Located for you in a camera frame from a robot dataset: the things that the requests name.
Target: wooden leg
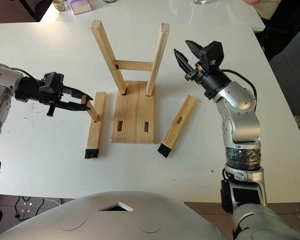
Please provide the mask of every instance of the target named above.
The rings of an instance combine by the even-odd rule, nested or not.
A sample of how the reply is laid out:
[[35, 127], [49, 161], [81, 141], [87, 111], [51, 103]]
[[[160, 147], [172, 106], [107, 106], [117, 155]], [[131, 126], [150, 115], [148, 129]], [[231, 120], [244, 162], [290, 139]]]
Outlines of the wooden leg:
[[104, 60], [109, 67], [109, 70], [113, 76], [115, 84], [118, 87], [118, 90], [121, 94], [125, 94], [127, 86], [122, 77], [122, 74], [119, 69], [116, 69], [114, 61], [116, 60], [114, 52], [112, 51], [111, 45], [109, 43], [107, 34], [105, 32], [104, 26], [100, 20], [94, 20], [91, 25], [91, 30], [94, 35], [96, 42], [99, 45], [99, 48], [102, 52]]
[[97, 92], [94, 98], [94, 109], [98, 113], [98, 121], [90, 123], [88, 142], [86, 144], [85, 159], [97, 158], [100, 148], [102, 125], [105, 115], [106, 92]]
[[190, 95], [188, 95], [184, 100], [178, 114], [175, 116], [175, 119], [169, 128], [169, 131], [166, 133], [163, 141], [161, 142], [161, 146], [158, 149], [163, 156], [167, 157], [169, 155], [195, 102], [196, 99]]
[[87, 100], [87, 96], [86, 95], [82, 96], [81, 104], [86, 104], [86, 106], [88, 108], [90, 108], [90, 110], [87, 111], [88, 114], [90, 115], [90, 117], [92, 118], [92, 120], [95, 123], [98, 122], [98, 113], [96, 112], [94, 106], [92, 106], [91, 102], [89, 100]]
[[150, 78], [146, 85], [146, 94], [145, 95], [147, 95], [147, 96], [152, 96], [152, 94], [154, 93], [156, 78], [158, 75], [161, 59], [164, 54], [166, 43], [168, 40], [169, 30], [170, 30], [169, 24], [161, 23], [159, 37], [158, 37], [158, 40], [156, 43], [156, 50], [155, 50], [155, 54], [154, 54], [151, 75], [150, 75]]

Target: wooden plank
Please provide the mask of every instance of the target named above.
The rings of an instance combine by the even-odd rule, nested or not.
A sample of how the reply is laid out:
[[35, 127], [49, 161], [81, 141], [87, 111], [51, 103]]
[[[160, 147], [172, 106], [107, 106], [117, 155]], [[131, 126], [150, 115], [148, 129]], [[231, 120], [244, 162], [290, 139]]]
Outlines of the wooden plank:
[[102, 25], [102, 22], [100, 20], [94, 20], [91, 25], [91, 31], [94, 35], [96, 42], [99, 45], [99, 48], [102, 52], [104, 60], [109, 67], [109, 70], [113, 76], [113, 79], [115, 81], [115, 84], [118, 87], [119, 92], [121, 94], [125, 94], [127, 86], [125, 84], [125, 81], [122, 77], [120, 70], [116, 69], [116, 67], [114, 65], [114, 60], [116, 60], [116, 57], [114, 55], [114, 52], [112, 51], [110, 42], [108, 40], [108, 37], [105, 32], [104, 26]]
[[146, 96], [146, 81], [125, 81], [126, 95], [118, 93], [112, 125], [112, 143], [153, 144], [155, 96]]
[[115, 66], [118, 66], [118, 69], [125, 70], [137, 70], [137, 71], [151, 71], [153, 63], [150, 61], [123, 61], [123, 60], [114, 60]]
[[106, 92], [97, 92], [94, 98], [94, 109], [98, 113], [98, 121], [95, 122], [93, 119], [90, 123], [90, 130], [88, 141], [86, 144], [85, 150], [85, 158], [97, 158], [99, 149], [100, 149], [100, 141], [101, 141], [101, 133], [102, 126], [104, 122], [105, 115], [105, 104], [106, 104]]
[[90, 115], [90, 117], [93, 119], [93, 121], [97, 122], [98, 121], [98, 113], [96, 112], [94, 106], [92, 106], [91, 102], [89, 100], [87, 100], [87, 95], [82, 96], [81, 104], [86, 104], [86, 106], [88, 108], [90, 108], [90, 110], [88, 110], [87, 112]]
[[146, 85], [146, 95], [152, 96], [154, 94], [155, 83], [161, 63], [162, 56], [164, 55], [165, 47], [169, 36], [169, 24], [161, 23], [159, 37], [156, 43], [156, 50], [154, 53], [154, 60], [151, 69], [151, 75]]
[[175, 141], [184, 126], [189, 113], [193, 106], [195, 105], [196, 99], [193, 96], [188, 95], [184, 100], [178, 114], [176, 115], [173, 123], [170, 126], [169, 131], [165, 135], [165, 138], [162, 141], [162, 144], [167, 146], [168, 148], [172, 149], [175, 144]]

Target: glass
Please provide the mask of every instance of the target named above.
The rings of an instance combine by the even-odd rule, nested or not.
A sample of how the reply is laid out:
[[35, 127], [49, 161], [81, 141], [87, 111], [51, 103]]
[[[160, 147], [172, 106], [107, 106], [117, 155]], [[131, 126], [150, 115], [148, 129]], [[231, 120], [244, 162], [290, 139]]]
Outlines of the glass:
[[198, 5], [203, 5], [207, 2], [207, 0], [193, 0], [193, 2]]

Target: mortise hole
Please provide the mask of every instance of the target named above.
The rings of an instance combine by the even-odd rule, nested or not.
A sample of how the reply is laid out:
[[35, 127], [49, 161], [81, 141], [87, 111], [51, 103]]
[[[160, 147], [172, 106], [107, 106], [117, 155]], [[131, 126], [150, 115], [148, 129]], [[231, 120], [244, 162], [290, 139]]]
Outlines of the mortise hole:
[[118, 132], [121, 132], [121, 130], [122, 130], [122, 121], [118, 121], [118, 126], [116, 127], [116, 130], [118, 131]]
[[181, 123], [181, 121], [182, 121], [182, 116], [181, 116], [181, 117], [179, 117], [179, 119], [178, 119], [178, 121], [176, 121], [176, 123], [177, 123], [177, 124], [180, 124], [180, 123]]
[[148, 122], [148, 121], [146, 121], [146, 122], [144, 123], [144, 131], [145, 131], [146, 133], [149, 132], [149, 122]]

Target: wooden stick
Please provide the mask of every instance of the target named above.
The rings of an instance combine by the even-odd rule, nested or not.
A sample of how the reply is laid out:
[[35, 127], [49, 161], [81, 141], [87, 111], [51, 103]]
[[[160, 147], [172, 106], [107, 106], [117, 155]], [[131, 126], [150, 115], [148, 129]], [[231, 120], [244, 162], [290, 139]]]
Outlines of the wooden stick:
[[193, 96], [188, 95], [184, 100], [178, 114], [176, 115], [173, 123], [171, 124], [169, 131], [166, 133], [160, 148], [158, 151], [164, 155], [165, 157], [168, 156], [172, 147], [175, 144], [175, 141], [184, 126], [191, 109], [193, 108], [196, 99]]
[[97, 92], [94, 98], [94, 109], [99, 113], [98, 121], [95, 122], [93, 119], [90, 123], [90, 130], [88, 141], [86, 144], [85, 150], [85, 158], [97, 158], [100, 148], [100, 141], [101, 141], [101, 133], [102, 133], [102, 125], [104, 122], [104, 115], [105, 115], [105, 104], [106, 104], [106, 92]]
[[153, 62], [150, 61], [114, 60], [113, 63], [117, 69], [137, 70], [137, 71], [151, 71], [153, 66]]
[[125, 94], [127, 90], [126, 83], [122, 77], [120, 70], [116, 69], [114, 65], [114, 60], [116, 57], [112, 51], [111, 45], [109, 43], [107, 34], [105, 32], [104, 26], [100, 20], [94, 20], [91, 25], [91, 30], [94, 35], [96, 42], [99, 45], [99, 48], [102, 52], [104, 60], [109, 67], [109, 70], [113, 76], [115, 84], [118, 87], [118, 90], [121, 94]]
[[88, 110], [87, 112], [90, 115], [90, 117], [92, 118], [92, 120], [94, 122], [97, 122], [98, 121], [98, 113], [96, 112], [96, 109], [94, 108], [94, 106], [92, 106], [91, 102], [89, 100], [87, 100], [87, 95], [82, 96], [81, 104], [86, 104], [86, 106], [88, 108], [90, 108], [90, 110]]
[[154, 60], [153, 60], [153, 65], [152, 65], [152, 69], [151, 69], [151, 75], [150, 75], [150, 78], [146, 85], [146, 93], [145, 94], [147, 96], [152, 96], [152, 94], [154, 93], [156, 78], [158, 75], [161, 59], [162, 59], [162, 56], [164, 54], [165, 47], [167, 44], [169, 31], [170, 31], [169, 24], [161, 23], [159, 37], [158, 37], [158, 40], [156, 43], [156, 50], [154, 53]]

